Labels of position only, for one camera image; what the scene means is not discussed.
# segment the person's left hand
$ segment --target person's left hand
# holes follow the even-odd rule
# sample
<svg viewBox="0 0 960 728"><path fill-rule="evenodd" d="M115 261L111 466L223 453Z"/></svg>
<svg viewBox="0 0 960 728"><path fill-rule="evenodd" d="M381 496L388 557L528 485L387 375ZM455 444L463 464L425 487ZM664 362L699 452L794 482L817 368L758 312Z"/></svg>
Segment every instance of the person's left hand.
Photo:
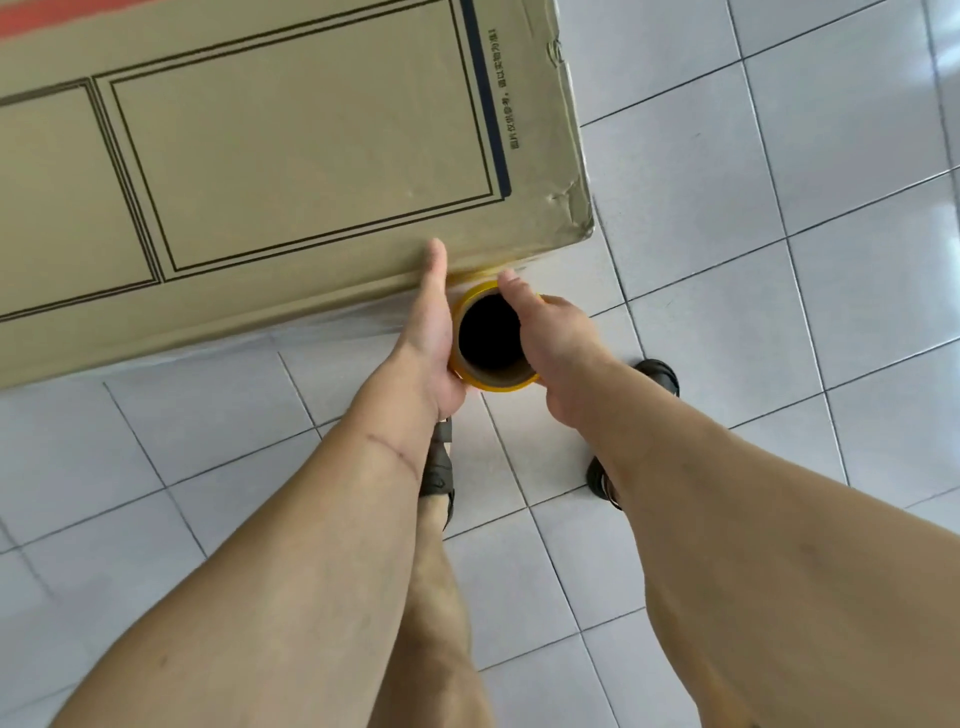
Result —
<svg viewBox="0 0 960 728"><path fill-rule="evenodd" d="M445 420L463 405L467 386L447 369L453 346L453 319L446 300L446 247L437 238L429 243L420 294L397 342L398 348L404 345L423 357L427 386L436 400L439 419Z"/></svg>

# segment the dark blue stripe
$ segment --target dark blue stripe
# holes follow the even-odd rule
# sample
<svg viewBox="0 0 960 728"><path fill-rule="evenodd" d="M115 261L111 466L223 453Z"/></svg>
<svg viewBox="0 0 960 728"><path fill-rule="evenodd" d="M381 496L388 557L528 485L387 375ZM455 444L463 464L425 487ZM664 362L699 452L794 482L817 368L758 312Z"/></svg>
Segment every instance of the dark blue stripe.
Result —
<svg viewBox="0 0 960 728"><path fill-rule="evenodd" d="M490 74L487 73L487 60L484 56L483 38L480 36L477 13L473 7L473 0L460 0L460 5L464 11L467 41L470 44L473 69L477 77L477 87L480 90L480 106L487 121L487 134L490 137L491 153L493 155L493 169L496 171L496 180L500 185L500 196L507 198L510 197L513 188L510 186L507 155L503 151L503 139L500 137L500 125L497 123L496 104L493 102Z"/></svg>

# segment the forearm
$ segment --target forearm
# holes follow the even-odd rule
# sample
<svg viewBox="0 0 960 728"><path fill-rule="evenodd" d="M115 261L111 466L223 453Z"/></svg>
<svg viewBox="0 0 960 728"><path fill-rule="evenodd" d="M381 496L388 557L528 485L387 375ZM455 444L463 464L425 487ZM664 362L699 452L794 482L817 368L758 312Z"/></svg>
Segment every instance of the forearm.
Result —
<svg viewBox="0 0 960 728"><path fill-rule="evenodd" d="M110 650L56 725L366 725L437 417L423 376L415 354L395 352L300 471Z"/></svg>
<svg viewBox="0 0 960 728"><path fill-rule="evenodd" d="M953 720L960 539L754 448L627 367L593 362L577 381L575 424L647 578L761 724Z"/></svg>

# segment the slipper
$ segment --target slipper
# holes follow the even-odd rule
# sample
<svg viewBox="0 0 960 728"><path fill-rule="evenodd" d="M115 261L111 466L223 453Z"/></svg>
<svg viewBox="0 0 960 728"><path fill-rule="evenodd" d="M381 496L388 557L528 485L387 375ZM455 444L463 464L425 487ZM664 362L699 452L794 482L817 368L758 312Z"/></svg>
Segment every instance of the slipper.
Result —
<svg viewBox="0 0 960 728"><path fill-rule="evenodd" d="M644 359L636 364L634 369L653 379L674 397L680 396L680 380L677 379L677 373L668 364L664 364L659 359ZM587 468L587 487L595 496L608 500L617 510L623 510L616 501L616 490L613 489L613 484L607 477L607 472L595 457L590 461Z"/></svg>
<svg viewBox="0 0 960 728"><path fill-rule="evenodd" d="M453 463L447 445L453 442L453 422L450 418L438 422L430 438L430 449L426 453L426 465L423 466L423 479L420 481L420 497L450 496L446 508L446 524L453 518Z"/></svg>

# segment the person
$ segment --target person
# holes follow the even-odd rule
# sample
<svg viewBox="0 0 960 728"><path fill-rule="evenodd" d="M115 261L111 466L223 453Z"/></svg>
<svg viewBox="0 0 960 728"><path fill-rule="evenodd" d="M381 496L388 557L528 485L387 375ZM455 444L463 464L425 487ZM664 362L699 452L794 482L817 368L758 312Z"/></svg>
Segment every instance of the person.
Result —
<svg viewBox="0 0 960 728"><path fill-rule="evenodd" d="M342 421L107 652L57 728L493 725L442 540L433 433L465 396L445 271L433 241L406 328ZM499 286L551 414L603 464L598 493L636 535L650 621L706 728L960 722L960 539L739 439L614 359L570 303L511 271Z"/></svg>

